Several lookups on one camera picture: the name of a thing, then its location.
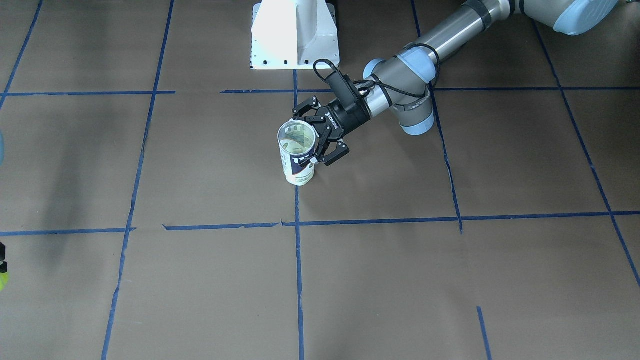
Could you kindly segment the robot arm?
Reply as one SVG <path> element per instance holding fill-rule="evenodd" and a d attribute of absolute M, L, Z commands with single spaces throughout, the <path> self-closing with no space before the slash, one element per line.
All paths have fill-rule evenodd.
<path fill-rule="evenodd" d="M 298 166 L 330 166 L 349 148 L 346 135 L 391 110 L 402 130 L 418 136 L 434 125 L 432 88 L 442 63 L 494 23 L 521 14 L 560 34 L 576 36 L 596 27 L 617 5 L 615 0 L 467 0 L 451 16 L 389 59 L 373 59 L 362 80 L 350 80 L 329 59 L 322 80 L 335 98 L 320 105 L 314 96 L 292 110 L 293 119 L 311 126 L 315 139 L 294 161 Z"/>

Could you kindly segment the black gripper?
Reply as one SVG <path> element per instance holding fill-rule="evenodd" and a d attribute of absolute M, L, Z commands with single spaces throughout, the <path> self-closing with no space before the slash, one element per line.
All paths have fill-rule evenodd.
<path fill-rule="evenodd" d="M 371 114 L 364 100 L 348 100 L 343 105 L 336 98 L 325 107 L 320 104 L 317 96 L 311 96 L 292 109 L 292 120 L 306 123 L 327 122 L 331 127 L 330 135 L 320 137 L 315 152 L 307 158 L 307 164 L 331 166 L 350 152 L 342 141 L 343 137 L 370 121 Z M 327 154 L 332 142 L 336 142 L 336 149 Z"/>

